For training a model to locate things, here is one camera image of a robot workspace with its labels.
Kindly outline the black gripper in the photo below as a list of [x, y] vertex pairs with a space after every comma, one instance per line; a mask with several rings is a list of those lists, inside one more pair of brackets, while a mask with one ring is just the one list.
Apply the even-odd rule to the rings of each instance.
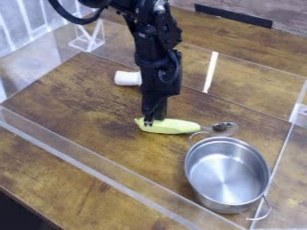
[[142, 72], [142, 111], [144, 125], [152, 126], [154, 121], [163, 121], [167, 116], [164, 100], [180, 93], [182, 89], [182, 52], [162, 47], [156, 36], [135, 36], [135, 61]]

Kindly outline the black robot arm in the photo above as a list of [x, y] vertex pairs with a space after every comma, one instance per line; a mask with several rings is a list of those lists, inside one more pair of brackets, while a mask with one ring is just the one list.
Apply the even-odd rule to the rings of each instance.
[[135, 40], [135, 62], [142, 75], [144, 125], [164, 120], [167, 99], [180, 93], [182, 29], [171, 16], [168, 0], [77, 0], [91, 8], [112, 7], [124, 17]]

